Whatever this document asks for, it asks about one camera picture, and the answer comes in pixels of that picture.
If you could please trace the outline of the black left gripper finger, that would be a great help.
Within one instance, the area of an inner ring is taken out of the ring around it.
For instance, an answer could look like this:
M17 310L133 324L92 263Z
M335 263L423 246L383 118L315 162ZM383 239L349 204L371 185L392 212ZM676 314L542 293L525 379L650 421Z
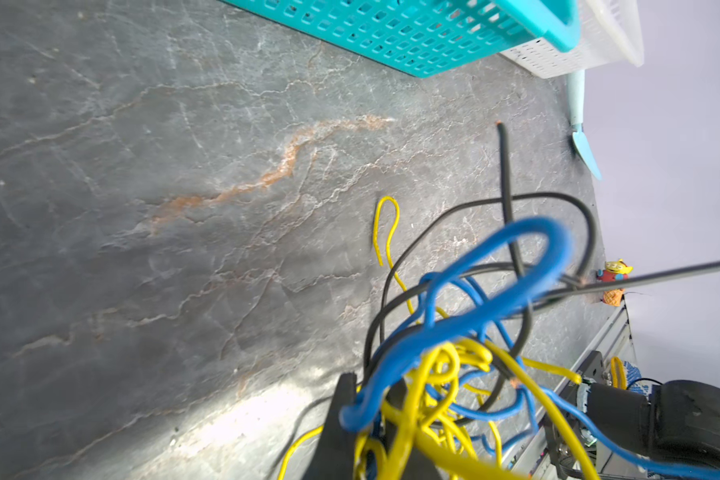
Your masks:
M357 434L341 426L339 413L343 407L354 404L356 383L355 373L344 373L337 382L324 430L317 445L318 479L353 478Z

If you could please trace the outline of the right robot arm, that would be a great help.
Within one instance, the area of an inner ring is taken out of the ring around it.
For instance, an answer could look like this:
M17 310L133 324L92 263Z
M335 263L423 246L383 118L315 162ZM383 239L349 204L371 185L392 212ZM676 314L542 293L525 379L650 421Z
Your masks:
M591 352L548 397L602 479L720 479L720 388Z

